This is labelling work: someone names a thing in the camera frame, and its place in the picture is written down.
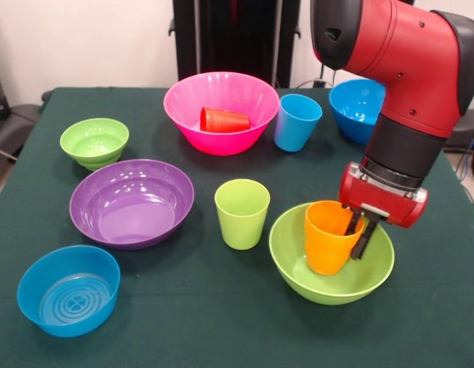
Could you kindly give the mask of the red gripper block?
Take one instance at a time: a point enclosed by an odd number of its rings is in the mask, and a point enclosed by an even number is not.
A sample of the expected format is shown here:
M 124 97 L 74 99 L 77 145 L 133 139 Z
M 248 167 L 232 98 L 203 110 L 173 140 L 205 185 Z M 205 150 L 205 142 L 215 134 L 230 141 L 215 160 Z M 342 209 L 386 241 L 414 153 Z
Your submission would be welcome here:
M 363 212 L 377 214 L 391 225 L 409 228 L 423 214 L 428 199 L 429 193 L 424 188 L 414 192 L 396 189 L 362 172 L 358 163 L 348 163 L 338 192 L 339 202 L 352 209 L 344 235 L 362 234 L 351 251 L 351 258 L 363 257 L 377 227 L 377 218 L 369 217 L 364 230 Z

